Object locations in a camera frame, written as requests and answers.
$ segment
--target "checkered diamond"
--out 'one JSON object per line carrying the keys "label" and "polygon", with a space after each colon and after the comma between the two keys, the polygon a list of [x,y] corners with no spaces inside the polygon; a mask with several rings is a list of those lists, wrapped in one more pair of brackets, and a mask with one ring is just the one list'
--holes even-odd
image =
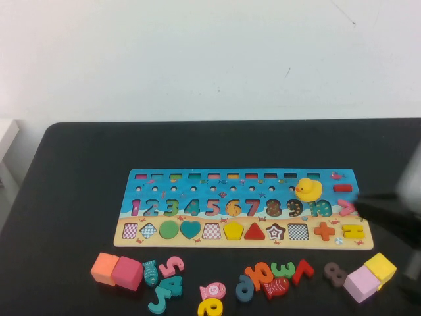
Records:
{"label": "checkered diamond", "polygon": [[157,232],[157,229],[151,224],[147,223],[141,230],[140,233],[145,237],[145,239],[150,238],[154,233]]}
{"label": "checkered diamond", "polygon": [[288,224],[290,240],[309,240],[309,230],[306,224]]}
{"label": "checkered diamond", "polygon": [[136,237],[137,223],[124,224],[123,239],[134,239]]}
{"label": "checkered diamond", "polygon": [[221,239],[221,229],[218,223],[207,223],[203,229],[202,239]]}

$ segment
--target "brown number 8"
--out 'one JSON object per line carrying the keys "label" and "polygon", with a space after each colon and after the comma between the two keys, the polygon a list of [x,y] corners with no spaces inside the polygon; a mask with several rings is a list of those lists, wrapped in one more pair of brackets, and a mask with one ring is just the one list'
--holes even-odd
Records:
{"label": "brown number 8", "polygon": [[330,280],[335,288],[340,288],[345,283],[347,273],[339,268],[334,262],[329,262],[324,266],[324,276]]}

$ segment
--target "red triangle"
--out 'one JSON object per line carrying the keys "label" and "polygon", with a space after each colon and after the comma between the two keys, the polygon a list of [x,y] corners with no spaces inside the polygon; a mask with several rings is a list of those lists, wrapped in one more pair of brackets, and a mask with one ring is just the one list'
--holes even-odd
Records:
{"label": "red triangle", "polygon": [[262,240],[265,239],[265,236],[258,224],[254,222],[250,226],[249,230],[245,233],[244,239]]}

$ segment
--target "green circle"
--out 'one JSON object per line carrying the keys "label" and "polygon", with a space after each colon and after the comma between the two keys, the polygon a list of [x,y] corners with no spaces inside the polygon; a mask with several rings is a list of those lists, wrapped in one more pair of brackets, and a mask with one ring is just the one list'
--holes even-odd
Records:
{"label": "green circle", "polygon": [[171,239],[178,234],[178,225],[174,221],[164,221],[159,226],[159,234],[164,239]]}

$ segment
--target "teal fish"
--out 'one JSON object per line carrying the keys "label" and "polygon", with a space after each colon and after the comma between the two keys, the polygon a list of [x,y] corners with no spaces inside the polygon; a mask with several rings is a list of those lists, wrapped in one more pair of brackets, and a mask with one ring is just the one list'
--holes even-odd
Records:
{"label": "teal fish", "polygon": [[145,271],[143,272],[145,282],[148,286],[153,288],[158,283],[157,263],[155,260],[148,261],[143,264],[143,267],[145,268]]}

